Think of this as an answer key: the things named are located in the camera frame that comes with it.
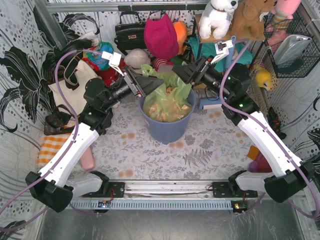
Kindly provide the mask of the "green trash bag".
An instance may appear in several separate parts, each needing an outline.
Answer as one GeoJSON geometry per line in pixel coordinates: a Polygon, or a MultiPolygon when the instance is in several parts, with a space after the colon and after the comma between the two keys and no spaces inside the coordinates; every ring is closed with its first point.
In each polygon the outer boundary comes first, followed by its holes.
{"type": "Polygon", "coordinates": [[[149,118],[170,123],[182,120],[191,113],[192,105],[187,101],[191,84],[184,83],[172,70],[157,72],[147,64],[141,67],[144,77],[163,80],[163,84],[144,99],[142,110],[149,118]]]}

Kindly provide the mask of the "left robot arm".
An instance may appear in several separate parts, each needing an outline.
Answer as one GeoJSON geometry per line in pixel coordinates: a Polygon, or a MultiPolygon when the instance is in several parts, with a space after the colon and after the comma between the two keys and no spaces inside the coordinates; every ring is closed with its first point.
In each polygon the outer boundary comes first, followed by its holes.
{"type": "Polygon", "coordinates": [[[83,95],[86,105],[69,138],[38,173],[31,171],[26,176],[31,195],[60,213],[74,198],[110,194],[110,180],[105,174],[94,170],[70,180],[70,173],[91,144],[111,126],[115,104],[130,94],[147,97],[163,83],[162,79],[140,75],[130,67],[124,68],[124,73],[112,86],[107,86],[98,77],[90,79],[83,95]]]}

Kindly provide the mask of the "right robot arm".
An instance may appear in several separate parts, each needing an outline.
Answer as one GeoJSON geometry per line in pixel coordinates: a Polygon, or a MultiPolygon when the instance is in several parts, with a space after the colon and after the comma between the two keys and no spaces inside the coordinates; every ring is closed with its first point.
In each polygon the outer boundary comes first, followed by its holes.
{"type": "Polygon", "coordinates": [[[292,153],[273,131],[259,106],[248,96],[252,79],[246,65],[236,63],[230,73],[216,71],[211,57],[173,67],[186,84],[205,84],[222,101],[224,115],[240,128],[259,149],[268,162],[271,172],[239,171],[228,178],[233,194],[238,191],[267,193],[282,203],[304,189],[315,173],[311,162],[303,162],[292,153]]]}

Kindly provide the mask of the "magenta hanging bag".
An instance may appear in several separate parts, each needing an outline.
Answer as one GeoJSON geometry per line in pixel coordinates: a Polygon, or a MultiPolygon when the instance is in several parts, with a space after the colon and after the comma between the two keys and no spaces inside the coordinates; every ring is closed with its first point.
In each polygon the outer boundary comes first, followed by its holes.
{"type": "Polygon", "coordinates": [[[178,54],[177,34],[167,14],[158,20],[147,19],[144,28],[144,43],[153,56],[162,60],[169,60],[178,54]]]}

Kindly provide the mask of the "blue trash bin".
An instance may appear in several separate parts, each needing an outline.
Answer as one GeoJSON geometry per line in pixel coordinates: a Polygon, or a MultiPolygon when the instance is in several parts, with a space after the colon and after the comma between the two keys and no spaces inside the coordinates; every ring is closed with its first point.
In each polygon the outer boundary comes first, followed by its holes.
{"type": "Polygon", "coordinates": [[[174,122],[161,122],[148,117],[143,112],[144,101],[144,97],[138,98],[138,109],[143,116],[143,120],[146,123],[146,128],[150,135],[164,145],[168,145],[169,143],[179,140],[186,132],[189,120],[196,107],[196,95],[193,89],[190,90],[187,97],[187,102],[191,104],[190,113],[186,117],[174,122]]]}

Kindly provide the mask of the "cream tote bag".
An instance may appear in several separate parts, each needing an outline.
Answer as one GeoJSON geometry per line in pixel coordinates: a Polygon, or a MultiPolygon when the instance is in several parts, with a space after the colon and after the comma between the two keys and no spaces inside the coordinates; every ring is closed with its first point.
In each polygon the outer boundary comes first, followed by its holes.
{"type": "Polygon", "coordinates": [[[84,99],[86,84],[93,78],[99,78],[100,80],[102,78],[83,60],[79,60],[70,77],[71,79],[67,79],[67,81],[59,81],[59,86],[68,103],[72,106],[75,113],[79,115],[87,103],[84,99]]]}

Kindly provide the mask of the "red cloth in basket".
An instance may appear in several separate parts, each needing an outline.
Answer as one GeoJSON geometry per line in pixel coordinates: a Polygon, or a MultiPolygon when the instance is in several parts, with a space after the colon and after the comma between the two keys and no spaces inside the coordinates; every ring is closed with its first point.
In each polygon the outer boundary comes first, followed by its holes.
{"type": "Polygon", "coordinates": [[[100,64],[94,64],[94,71],[102,78],[108,87],[120,76],[120,74],[109,65],[109,61],[105,59],[103,59],[100,64]]]}

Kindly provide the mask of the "white fluffy plush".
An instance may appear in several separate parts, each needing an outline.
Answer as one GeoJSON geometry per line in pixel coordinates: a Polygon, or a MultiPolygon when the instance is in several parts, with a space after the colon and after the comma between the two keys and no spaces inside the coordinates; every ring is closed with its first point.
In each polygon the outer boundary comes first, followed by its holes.
{"type": "Polygon", "coordinates": [[[145,50],[136,48],[124,57],[124,63],[136,72],[140,72],[142,65],[150,65],[151,59],[145,50]]]}

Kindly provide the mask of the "blue broom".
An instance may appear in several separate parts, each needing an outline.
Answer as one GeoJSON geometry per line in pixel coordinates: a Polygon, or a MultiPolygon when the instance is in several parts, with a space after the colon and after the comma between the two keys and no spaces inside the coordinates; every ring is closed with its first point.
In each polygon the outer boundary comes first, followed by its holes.
{"type": "MultiPolygon", "coordinates": [[[[225,57],[226,58],[225,70],[227,70],[232,63],[232,57],[234,55],[234,49],[235,49],[237,37],[235,35],[232,35],[230,40],[232,40],[233,42],[233,48],[229,49],[229,55],[225,57]]],[[[214,109],[219,107],[220,105],[221,105],[221,100],[219,97],[209,98],[206,96],[205,98],[201,98],[199,100],[199,109],[202,109],[202,110],[214,109]]]]}

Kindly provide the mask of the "crumpled brown paper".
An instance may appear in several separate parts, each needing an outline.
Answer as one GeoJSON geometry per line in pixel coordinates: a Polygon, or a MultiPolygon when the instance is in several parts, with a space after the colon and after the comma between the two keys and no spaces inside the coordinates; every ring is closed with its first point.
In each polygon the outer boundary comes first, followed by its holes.
{"type": "Polygon", "coordinates": [[[178,87],[159,86],[143,103],[143,112],[151,119],[159,122],[176,122],[186,117],[192,109],[187,98],[190,93],[189,84],[178,87]]]}

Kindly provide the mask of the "colourful printed cloth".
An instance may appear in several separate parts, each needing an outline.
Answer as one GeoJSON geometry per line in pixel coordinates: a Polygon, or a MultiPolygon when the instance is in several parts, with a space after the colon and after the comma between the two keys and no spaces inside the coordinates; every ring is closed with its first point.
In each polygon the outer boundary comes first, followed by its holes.
{"type": "Polygon", "coordinates": [[[109,42],[100,41],[97,46],[91,47],[90,50],[94,52],[84,52],[82,60],[85,61],[94,71],[105,71],[109,69],[109,61],[102,58],[101,54],[95,52],[108,52],[113,53],[113,46],[109,42]]]}

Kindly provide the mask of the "teal folded cloth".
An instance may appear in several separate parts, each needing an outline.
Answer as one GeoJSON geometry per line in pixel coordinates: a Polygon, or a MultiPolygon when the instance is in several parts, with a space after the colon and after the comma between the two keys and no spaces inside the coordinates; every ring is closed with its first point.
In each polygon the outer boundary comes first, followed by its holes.
{"type": "MultiPolygon", "coordinates": [[[[197,38],[195,38],[195,37],[191,37],[188,40],[188,43],[192,48],[192,53],[194,54],[195,57],[197,57],[198,56],[199,45],[200,45],[199,40],[197,38]]],[[[237,43],[235,45],[235,48],[234,48],[234,54],[236,52],[239,53],[244,47],[245,47],[244,44],[237,43]]],[[[203,43],[199,56],[200,57],[202,57],[202,56],[205,56],[205,57],[213,56],[213,57],[215,57],[216,56],[215,44],[214,43],[203,43]]],[[[227,58],[223,58],[222,60],[217,62],[215,67],[214,67],[214,69],[216,71],[220,72],[220,73],[224,72],[225,71],[225,67],[226,67],[226,59],[227,58]]],[[[243,64],[243,65],[249,65],[252,62],[252,59],[253,59],[253,54],[248,49],[246,49],[245,52],[242,54],[242,56],[237,61],[237,63],[243,64]]]]}

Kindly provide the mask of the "orange plush toy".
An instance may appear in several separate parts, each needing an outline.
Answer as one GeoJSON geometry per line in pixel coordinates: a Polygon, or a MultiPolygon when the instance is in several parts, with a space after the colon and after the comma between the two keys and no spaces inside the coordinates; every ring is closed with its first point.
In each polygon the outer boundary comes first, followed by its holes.
{"type": "Polygon", "coordinates": [[[187,46],[184,45],[188,33],[187,26],[183,21],[176,21],[173,23],[173,27],[176,32],[177,42],[179,46],[178,55],[182,55],[187,48],[187,46]]]}

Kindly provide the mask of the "black handbag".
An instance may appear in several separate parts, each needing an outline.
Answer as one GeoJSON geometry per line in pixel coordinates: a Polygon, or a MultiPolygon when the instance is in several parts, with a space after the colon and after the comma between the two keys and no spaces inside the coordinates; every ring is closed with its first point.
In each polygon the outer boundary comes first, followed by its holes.
{"type": "Polygon", "coordinates": [[[120,14],[119,24],[115,26],[114,43],[118,50],[125,56],[127,51],[134,49],[147,49],[144,40],[144,31],[146,24],[140,19],[138,12],[136,11],[124,11],[120,14]],[[138,19],[135,23],[123,24],[122,16],[135,15],[138,19]]]}

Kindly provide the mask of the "yellow duck plush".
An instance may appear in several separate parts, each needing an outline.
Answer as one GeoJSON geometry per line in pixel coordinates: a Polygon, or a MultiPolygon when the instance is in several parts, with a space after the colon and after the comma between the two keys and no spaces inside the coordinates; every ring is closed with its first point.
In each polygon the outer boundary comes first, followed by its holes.
{"type": "Polygon", "coordinates": [[[253,64],[253,72],[258,87],[270,91],[272,88],[272,76],[265,68],[264,63],[261,61],[256,61],[253,64]]]}

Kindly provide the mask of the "white dog plush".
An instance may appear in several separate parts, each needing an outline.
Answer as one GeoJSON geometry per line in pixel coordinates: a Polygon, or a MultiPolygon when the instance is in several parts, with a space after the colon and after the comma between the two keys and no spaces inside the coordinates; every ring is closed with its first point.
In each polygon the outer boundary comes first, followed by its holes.
{"type": "Polygon", "coordinates": [[[199,21],[201,39],[209,39],[211,36],[216,40],[224,38],[238,4],[238,0],[210,0],[199,21]]]}

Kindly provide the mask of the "black round hat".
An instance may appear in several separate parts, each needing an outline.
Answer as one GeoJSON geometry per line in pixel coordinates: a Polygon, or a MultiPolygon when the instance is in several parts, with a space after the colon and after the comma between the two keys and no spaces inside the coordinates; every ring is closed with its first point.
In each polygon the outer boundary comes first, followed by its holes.
{"type": "Polygon", "coordinates": [[[74,50],[83,50],[83,49],[88,49],[91,48],[93,46],[93,41],[90,39],[77,39],[74,40],[72,42],[70,42],[69,44],[67,44],[63,49],[61,50],[56,50],[54,52],[54,60],[57,63],[58,60],[60,60],[60,58],[65,55],[66,53],[69,53],[71,51],[74,50]]]}

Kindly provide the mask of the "brown teddy bear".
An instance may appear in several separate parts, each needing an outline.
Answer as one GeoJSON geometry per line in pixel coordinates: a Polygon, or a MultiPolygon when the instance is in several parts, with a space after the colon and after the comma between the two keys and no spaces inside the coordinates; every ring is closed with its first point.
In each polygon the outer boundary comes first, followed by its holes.
{"type": "Polygon", "coordinates": [[[240,2],[233,14],[230,26],[231,34],[239,38],[243,30],[248,29],[254,39],[262,40],[265,29],[264,15],[271,12],[277,3],[277,0],[244,0],[240,2]]]}

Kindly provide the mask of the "pink glasses case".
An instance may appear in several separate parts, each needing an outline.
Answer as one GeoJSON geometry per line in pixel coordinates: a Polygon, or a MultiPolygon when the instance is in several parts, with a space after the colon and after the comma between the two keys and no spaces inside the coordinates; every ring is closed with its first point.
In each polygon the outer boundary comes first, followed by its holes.
{"type": "Polygon", "coordinates": [[[93,156],[91,147],[88,147],[85,150],[85,152],[83,153],[83,155],[80,158],[80,163],[81,163],[81,167],[85,171],[89,171],[94,168],[95,160],[94,160],[94,156],[93,156]]]}

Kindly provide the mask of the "silver foil pouch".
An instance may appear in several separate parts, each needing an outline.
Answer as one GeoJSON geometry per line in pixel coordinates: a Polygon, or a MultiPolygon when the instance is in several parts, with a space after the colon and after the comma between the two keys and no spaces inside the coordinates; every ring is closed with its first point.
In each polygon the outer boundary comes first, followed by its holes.
{"type": "Polygon", "coordinates": [[[273,55],[276,65],[281,65],[297,59],[307,46],[311,43],[312,38],[300,34],[291,34],[284,39],[281,45],[273,55]]]}

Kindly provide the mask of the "orange checked cloth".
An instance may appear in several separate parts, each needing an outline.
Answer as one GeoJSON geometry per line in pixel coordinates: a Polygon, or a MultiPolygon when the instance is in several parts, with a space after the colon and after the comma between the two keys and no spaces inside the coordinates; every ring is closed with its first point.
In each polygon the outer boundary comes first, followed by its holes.
{"type": "Polygon", "coordinates": [[[56,155],[60,148],[69,138],[70,133],[48,135],[44,137],[43,143],[38,153],[37,166],[44,167],[56,155]]]}

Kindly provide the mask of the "pink plush toy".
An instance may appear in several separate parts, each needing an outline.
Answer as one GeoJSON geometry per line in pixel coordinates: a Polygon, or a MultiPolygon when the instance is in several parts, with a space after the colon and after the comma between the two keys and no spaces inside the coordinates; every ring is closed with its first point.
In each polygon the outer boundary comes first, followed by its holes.
{"type": "Polygon", "coordinates": [[[273,14],[271,24],[275,25],[293,19],[293,13],[298,9],[301,0],[278,0],[271,10],[273,14]]]}

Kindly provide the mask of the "purple orange sock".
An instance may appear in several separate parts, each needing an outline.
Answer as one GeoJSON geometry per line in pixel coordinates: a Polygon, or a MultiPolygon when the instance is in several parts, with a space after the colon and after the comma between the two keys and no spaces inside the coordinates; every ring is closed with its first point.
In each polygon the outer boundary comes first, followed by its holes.
{"type": "Polygon", "coordinates": [[[251,160],[248,170],[252,173],[271,173],[272,169],[264,155],[256,146],[251,146],[247,157],[251,160]]]}

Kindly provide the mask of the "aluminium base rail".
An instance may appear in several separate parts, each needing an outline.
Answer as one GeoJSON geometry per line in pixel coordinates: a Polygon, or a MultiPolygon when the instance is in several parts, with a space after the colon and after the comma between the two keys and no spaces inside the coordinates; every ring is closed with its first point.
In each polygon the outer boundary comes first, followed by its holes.
{"type": "Polygon", "coordinates": [[[71,200],[77,210],[235,210],[257,191],[233,194],[226,180],[111,180],[105,194],[87,193],[71,200]]]}

